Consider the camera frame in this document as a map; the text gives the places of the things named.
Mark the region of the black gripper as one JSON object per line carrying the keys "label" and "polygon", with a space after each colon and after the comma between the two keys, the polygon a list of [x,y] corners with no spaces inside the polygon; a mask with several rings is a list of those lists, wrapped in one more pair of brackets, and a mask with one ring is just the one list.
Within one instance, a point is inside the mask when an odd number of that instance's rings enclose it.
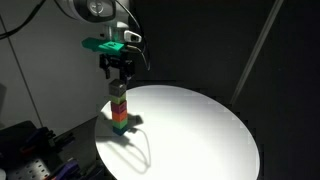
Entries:
{"label": "black gripper", "polygon": [[123,81],[128,83],[135,75],[135,65],[132,60],[127,59],[124,55],[116,56],[109,54],[101,54],[99,58],[99,67],[105,72],[106,79],[110,79],[110,67],[123,69]]}

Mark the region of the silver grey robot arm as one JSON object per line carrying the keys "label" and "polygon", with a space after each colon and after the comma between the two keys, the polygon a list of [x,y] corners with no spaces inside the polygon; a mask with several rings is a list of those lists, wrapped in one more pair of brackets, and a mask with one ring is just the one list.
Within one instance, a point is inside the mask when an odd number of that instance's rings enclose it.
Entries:
{"label": "silver grey robot arm", "polygon": [[141,43],[141,33],[130,29],[129,0],[54,0],[69,18],[104,26],[102,38],[86,38],[82,46],[100,53],[99,66],[110,78],[109,68],[120,71],[119,79],[127,84],[134,75],[133,62],[127,59],[130,43]]}

